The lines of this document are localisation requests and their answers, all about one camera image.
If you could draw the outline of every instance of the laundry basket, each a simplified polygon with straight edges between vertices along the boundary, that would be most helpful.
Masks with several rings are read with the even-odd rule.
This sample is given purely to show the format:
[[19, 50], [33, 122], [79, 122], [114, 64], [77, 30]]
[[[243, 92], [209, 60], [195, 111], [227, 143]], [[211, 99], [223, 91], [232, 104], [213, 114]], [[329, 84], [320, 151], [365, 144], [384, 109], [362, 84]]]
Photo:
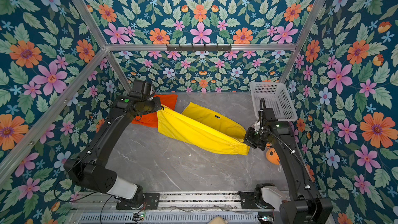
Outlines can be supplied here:
[[260, 110], [260, 100], [264, 98], [266, 108], [272, 108], [279, 121], [296, 121], [297, 113], [286, 86], [279, 82], [252, 82], [250, 84], [254, 112]]

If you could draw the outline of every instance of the yellow pants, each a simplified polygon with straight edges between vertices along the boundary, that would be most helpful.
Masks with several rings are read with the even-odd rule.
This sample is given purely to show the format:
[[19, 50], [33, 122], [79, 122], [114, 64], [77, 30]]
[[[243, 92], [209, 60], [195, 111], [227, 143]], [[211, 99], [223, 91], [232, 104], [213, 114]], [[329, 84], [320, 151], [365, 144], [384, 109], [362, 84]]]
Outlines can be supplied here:
[[238, 123], [205, 107], [190, 103], [182, 114], [164, 107], [158, 114], [161, 134], [218, 154], [247, 155], [246, 130]]

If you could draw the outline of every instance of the orange flower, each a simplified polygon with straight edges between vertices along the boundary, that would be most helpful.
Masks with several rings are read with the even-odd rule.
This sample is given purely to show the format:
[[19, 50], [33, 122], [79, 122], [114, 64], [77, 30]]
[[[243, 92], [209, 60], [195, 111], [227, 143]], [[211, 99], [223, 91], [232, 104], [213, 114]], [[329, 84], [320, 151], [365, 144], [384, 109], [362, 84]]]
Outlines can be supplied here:
[[351, 219], [348, 218], [347, 215], [344, 213], [339, 213], [337, 221], [339, 222], [339, 224], [352, 224]]
[[300, 13], [301, 13], [301, 5], [292, 4], [291, 7], [288, 7], [286, 9], [286, 12], [283, 16], [285, 17], [286, 21], [293, 22], [296, 18], [299, 17]]
[[59, 208], [59, 204], [60, 204], [60, 202], [56, 202], [56, 203], [54, 203], [54, 205], [51, 207], [51, 211], [52, 211], [52, 212], [55, 212], [55, 211], [57, 211], [57, 210], [58, 210], [58, 208]]
[[307, 46], [307, 51], [305, 52], [307, 62], [314, 62], [318, 57], [318, 52], [320, 51], [318, 40], [312, 40]]
[[45, 224], [58, 224], [58, 220], [51, 219], [49, 222]]
[[201, 80], [199, 82], [199, 86], [201, 86], [203, 88], [207, 87], [208, 85], [209, 85], [209, 83], [206, 80]]
[[187, 6], [187, 5], [183, 5], [183, 6], [181, 7], [181, 11], [182, 11], [182, 12], [188, 12], [188, 6]]
[[378, 54], [377, 56], [375, 56], [373, 58], [373, 64], [375, 64], [376, 66], [381, 66], [383, 65], [384, 62], [384, 58], [382, 54]]
[[310, 165], [307, 164], [308, 172], [310, 173], [311, 180], [315, 182], [314, 171], [311, 169]]
[[361, 42], [354, 42], [352, 47], [348, 49], [349, 55], [347, 55], [347, 60], [351, 64], [357, 63], [360, 64], [362, 59], [365, 59], [368, 56], [369, 44], [365, 44], [365, 40], [361, 40]]
[[101, 129], [101, 127], [104, 123], [105, 123], [105, 119], [103, 119], [103, 118], [98, 121], [98, 124], [96, 125], [96, 127], [97, 127], [96, 132], [98, 132]]
[[22, 133], [27, 133], [28, 126], [24, 122], [19, 116], [12, 119], [11, 114], [0, 115], [0, 146], [3, 145], [3, 151], [14, 148], [14, 142], [18, 143], [23, 138]]
[[212, 12], [218, 12], [220, 9], [218, 8], [218, 6], [217, 5], [213, 5], [212, 7], [211, 7], [211, 11]]
[[391, 26], [392, 26], [392, 24], [390, 22], [381, 22], [381, 24], [377, 28], [377, 31], [379, 33], [386, 32], [391, 28]]
[[305, 130], [305, 123], [304, 123], [304, 120], [303, 120], [303, 119], [299, 118], [299, 119], [297, 120], [296, 126], [297, 126], [297, 129], [298, 129], [300, 132], [304, 132], [304, 130]]
[[207, 18], [206, 16], [207, 10], [203, 5], [197, 5], [196, 9], [193, 10], [193, 13], [195, 14], [194, 15], [195, 19], [198, 20], [199, 22], [203, 22], [203, 20]]
[[390, 138], [396, 140], [398, 138], [398, 130], [392, 129], [395, 126], [395, 122], [391, 117], [385, 119], [384, 114], [381, 112], [375, 112], [373, 116], [368, 113], [361, 122], [362, 137], [366, 141], [371, 141], [371, 145], [380, 148], [380, 143], [383, 147], [388, 148], [392, 146]]
[[170, 37], [166, 35], [166, 31], [160, 30], [159, 28], [155, 28], [155, 30], [151, 30], [149, 32], [151, 36], [149, 39], [153, 42], [153, 44], [169, 44]]
[[235, 44], [249, 44], [251, 40], [253, 40], [253, 36], [251, 35], [253, 32], [248, 30], [248, 28], [242, 28], [242, 30], [237, 30], [236, 35], [234, 35], [233, 39], [235, 40]]
[[91, 43], [88, 43], [86, 39], [78, 40], [76, 46], [76, 51], [79, 52], [80, 59], [84, 60], [85, 62], [91, 61], [94, 56], [94, 50]]
[[116, 22], [117, 16], [115, 10], [112, 9], [112, 7], [108, 7], [108, 5], [105, 4], [100, 5], [98, 12], [102, 14], [101, 17], [107, 20], [108, 22]]
[[21, 67], [31, 68], [33, 65], [39, 64], [38, 61], [42, 59], [42, 56], [39, 55], [40, 49], [35, 47], [32, 42], [18, 41], [18, 45], [11, 45], [10, 50], [12, 51], [10, 53], [11, 59], [17, 60], [16, 63]]

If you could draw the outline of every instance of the metal beam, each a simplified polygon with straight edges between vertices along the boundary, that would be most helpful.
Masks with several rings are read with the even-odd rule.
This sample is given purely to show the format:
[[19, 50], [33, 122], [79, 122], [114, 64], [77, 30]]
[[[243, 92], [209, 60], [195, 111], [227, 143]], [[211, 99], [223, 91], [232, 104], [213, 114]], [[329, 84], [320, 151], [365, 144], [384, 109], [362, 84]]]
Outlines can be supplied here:
[[67, 105], [67, 102], [73, 98], [74, 94], [87, 81], [87, 78], [92, 74], [95, 68], [100, 65], [105, 55], [105, 49], [101, 49], [97, 52], [93, 59], [82, 69], [77, 77], [67, 86], [61, 95], [58, 96], [55, 102], [0, 163], [0, 188], [3, 183], [10, 178], [21, 161], [29, 155], [36, 142], [47, 131], [49, 125], [55, 121], [57, 116]]
[[279, 78], [279, 82], [285, 83], [287, 78], [289, 77], [289, 73], [293, 68], [293, 65], [295, 64], [296, 58], [299, 56], [302, 47], [304, 46], [305, 41], [308, 38], [308, 35], [310, 34], [311, 28], [314, 25], [316, 18], [319, 15], [319, 12], [321, 11], [323, 5], [325, 4], [326, 0], [315, 0], [312, 10], [310, 14], [307, 17], [307, 20], [301, 29], [300, 35], [298, 36], [297, 39], [297, 48], [296, 50], [291, 54], [289, 60], [287, 61], [287, 64], [285, 66], [285, 69], [282, 72], [281, 77]]
[[[203, 50], [206, 51], [205, 45], [203, 44], [194, 44], [193, 45], [195, 48], [196, 47], [203, 47]], [[175, 45], [175, 44], [170, 44], [168, 47], [184, 47], [184, 48], [189, 48], [192, 47], [190, 44], [182, 44], [182, 45]], [[206, 47], [211, 47], [215, 48], [217, 47], [217, 44], [206, 44]], [[231, 50], [285, 50], [285, 51], [293, 51], [297, 47], [296, 44], [232, 44], [231, 45]], [[142, 51], [142, 50], [160, 50], [160, 51], [167, 51], [167, 46], [166, 45], [160, 45], [160, 44], [107, 44], [106, 49], [108, 51]]]
[[131, 86], [130, 86], [129, 80], [126, 77], [126, 74], [123, 72], [122, 67], [117, 62], [115, 55], [113, 54], [113, 52], [108, 51], [108, 54], [106, 55], [106, 57], [107, 57], [109, 63], [111, 64], [120, 83], [122, 83], [124, 89], [127, 91], [127, 93], [129, 93], [131, 91]]
[[80, 13], [83, 21], [86, 23], [94, 39], [97, 41], [99, 47], [104, 48], [107, 44], [106, 39], [102, 35], [100, 28], [91, 15], [91, 12], [88, 11], [87, 4], [84, 2], [84, 0], [72, 0], [72, 2], [77, 11]]

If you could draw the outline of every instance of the orange cloth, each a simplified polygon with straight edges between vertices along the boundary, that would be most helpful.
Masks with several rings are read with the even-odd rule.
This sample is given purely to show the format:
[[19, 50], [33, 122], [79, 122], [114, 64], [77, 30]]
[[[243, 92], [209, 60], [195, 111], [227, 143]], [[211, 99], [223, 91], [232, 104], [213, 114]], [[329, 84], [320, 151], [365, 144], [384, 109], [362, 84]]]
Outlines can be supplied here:
[[[174, 110], [174, 108], [176, 107], [178, 96], [175, 94], [168, 94], [168, 95], [161, 94], [161, 95], [155, 95], [154, 97], [159, 97], [162, 105], [165, 105], [172, 110]], [[136, 117], [136, 119], [134, 119], [132, 123], [152, 128], [158, 127], [158, 115], [156, 112], [147, 115], [142, 115], [139, 121], [137, 119], [140, 119], [140, 117]]]

